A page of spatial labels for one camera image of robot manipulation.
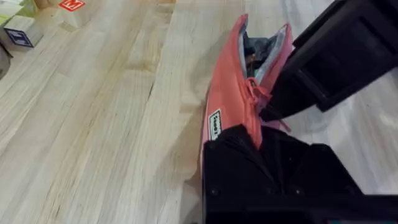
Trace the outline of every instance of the white block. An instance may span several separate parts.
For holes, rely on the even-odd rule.
[[[4,30],[11,42],[21,47],[35,47],[43,37],[41,27],[34,18],[30,17],[14,16],[4,26]]]

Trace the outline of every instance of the red letter m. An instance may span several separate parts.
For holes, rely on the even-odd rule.
[[[85,3],[81,0],[65,0],[60,3],[60,6],[64,9],[73,12],[74,10],[84,6]]]

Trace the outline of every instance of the brand logo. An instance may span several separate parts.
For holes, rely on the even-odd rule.
[[[214,141],[221,134],[221,109],[209,116],[209,137]]]

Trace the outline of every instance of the wooden table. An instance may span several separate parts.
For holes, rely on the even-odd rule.
[[[0,80],[0,223],[201,220],[205,93],[239,15],[250,36],[301,33],[331,0],[101,0],[87,26],[38,20],[35,49]],[[366,193],[398,193],[398,78],[326,114],[287,119],[330,144]]]

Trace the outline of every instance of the wooden surface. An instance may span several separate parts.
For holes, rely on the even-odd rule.
[[[0,80],[0,223],[200,223],[203,105],[232,25],[248,12],[251,36],[286,21],[297,36],[330,0],[95,2],[75,32],[42,12],[43,39]],[[287,123],[364,192],[396,194],[397,100],[389,74]]]

